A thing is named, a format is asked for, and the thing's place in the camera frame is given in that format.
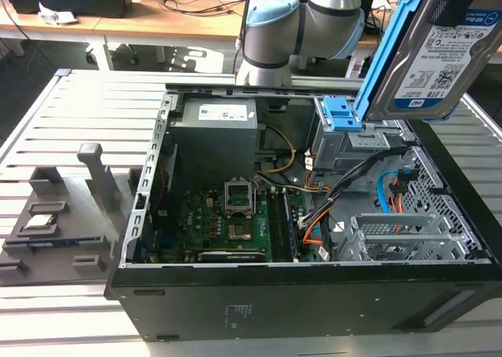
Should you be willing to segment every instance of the wooden desk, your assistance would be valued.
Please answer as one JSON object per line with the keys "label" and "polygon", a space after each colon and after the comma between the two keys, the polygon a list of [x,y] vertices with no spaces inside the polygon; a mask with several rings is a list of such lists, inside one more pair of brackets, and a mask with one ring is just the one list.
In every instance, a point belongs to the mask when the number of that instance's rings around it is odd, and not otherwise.
{"label": "wooden desk", "polygon": [[[94,27],[101,20],[101,17],[79,16],[76,24],[53,26],[46,24],[38,18],[36,14],[17,14],[8,0],[4,0],[4,2],[9,11],[9,15],[30,39],[38,41],[90,43],[96,47],[94,53],[99,68],[106,69],[111,64],[104,37],[94,34]],[[19,41],[25,39],[25,37],[9,19],[1,5],[0,38],[7,38],[7,44],[17,56],[24,55],[23,48]]]}
{"label": "wooden desk", "polygon": [[[183,10],[206,9],[228,1],[176,0]],[[176,7],[172,1],[167,5]],[[226,16],[189,16],[162,7],[155,0],[134,2],[125,18],[102,18],[94,27],[96,34],[148,36],[160,38],[220,39],[235,41],[241,27],[244,2],[230,5],[236,13]]]}
{"label": "wooden desk", "polygon": [[[219,5],[217,0],[177,0],[181,9],[204,9]],[[242,15],[244,3],[230,5]],[[113,69],[108,42],[157,46],[158,61],[163,62],[163,46],[204,46],[217,44],[221,49],[233,49],[241,25],[241,16],[188,16],[164,9],[155,0],[137,0],[125,18],[109,19],[79,16],[77,24],[52,26],[41,21],[36,14],[18,15],[7,3],[7,9],[27,35],[35,40],[63,42],[88,42],[94,47],[98,67]],[[0,8],[0,37],[24,39],[16,26]],[[377,37],[363,35],[359,41],[360,52],[372,52],[377,47]],[[497,51],[502,56],[502,46]]]}

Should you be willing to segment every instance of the slotted metal surface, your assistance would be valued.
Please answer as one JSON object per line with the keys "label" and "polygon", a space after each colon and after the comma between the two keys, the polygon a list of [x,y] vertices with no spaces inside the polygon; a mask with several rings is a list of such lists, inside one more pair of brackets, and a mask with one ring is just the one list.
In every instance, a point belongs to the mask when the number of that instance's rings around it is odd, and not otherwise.
{"label": "slotted metal surface", "polygon": [[431,127],[502,224],[500,127],[467,94],[450,119]]}
{"label": "slotted metal surface", "polygon": [[36,166],[57,166],[64,176],[89,175],[76,156],[83,142],[103,146],[101,160],[112,173],[143,166],[169,80],[164,74],[141,78],[73,71],[53,80],[0,164],[0,237],[11,233],[24,208],[31,193],[27,180]]}

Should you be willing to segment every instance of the floor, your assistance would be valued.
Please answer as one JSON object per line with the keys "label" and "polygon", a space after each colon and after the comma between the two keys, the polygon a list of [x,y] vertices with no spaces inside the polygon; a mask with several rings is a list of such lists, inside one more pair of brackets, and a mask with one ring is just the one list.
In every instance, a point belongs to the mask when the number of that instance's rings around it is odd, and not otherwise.
{"label": "floor", "polygon": [[[45,84],[57,68],[97,69],[85,59],[85,44],[68,42],[23,42],[26,54],[17,58],[8,55],[0,57],[0,144],[15,128],[26,110],[35,101]],[[207,46],[219,58],[219,71],[231,73],[233,50]],[[187,54],[187,50],[174,51],[166,47],[166,64],[157,63],[155,48],[134,46],[139,63],[132,65],[131,52],[121,46],[114,54],[115,70],[119,71],[193,71],[197,65],[189,60],[181,63],[177,58]],[[298,75],[344,76],[348,60],[322,61],[309,63],[304,71],[296,70]],[[489,65],[469,89],[469,93],[502,124],[502,65]]]}

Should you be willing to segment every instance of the table leg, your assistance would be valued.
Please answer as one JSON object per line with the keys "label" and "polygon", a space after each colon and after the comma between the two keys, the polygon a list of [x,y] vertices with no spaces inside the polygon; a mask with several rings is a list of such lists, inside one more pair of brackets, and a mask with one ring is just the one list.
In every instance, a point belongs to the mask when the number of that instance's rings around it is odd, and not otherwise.
{"label": "table leg", "polygon": [[106,43],[93,43],[93,53],[100,71],[113,71],[113,62]]}
{"label": "table leg", "polygon": [[165,63],[166,62],[166,52],[164,51],[164,46],[157,46],[157,63]]}
{"label": "table leg", "polygon": [[21,45],[20,39],[7,39],[6,41],[9,48],[13,51],[16,56],[24,56],[25,52],[23,46]]}

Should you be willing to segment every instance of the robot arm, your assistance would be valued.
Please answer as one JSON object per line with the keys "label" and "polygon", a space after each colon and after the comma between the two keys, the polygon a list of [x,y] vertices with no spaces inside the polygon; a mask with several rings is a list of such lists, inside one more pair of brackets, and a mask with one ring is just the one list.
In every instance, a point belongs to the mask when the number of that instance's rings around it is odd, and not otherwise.
{"label": "robot arm", "polygon": [[288,86],[291,55],[351,54],[361,38],[360,0],[251,0],[238,84]]}
{"label": "robot arm", "polygon": [[[342,58],[359,0],[252,0],[239,85],[290,86],[290,55]],[[448,118],[502,44],[502,0],[399,0],[353,107],[356,122]]]}

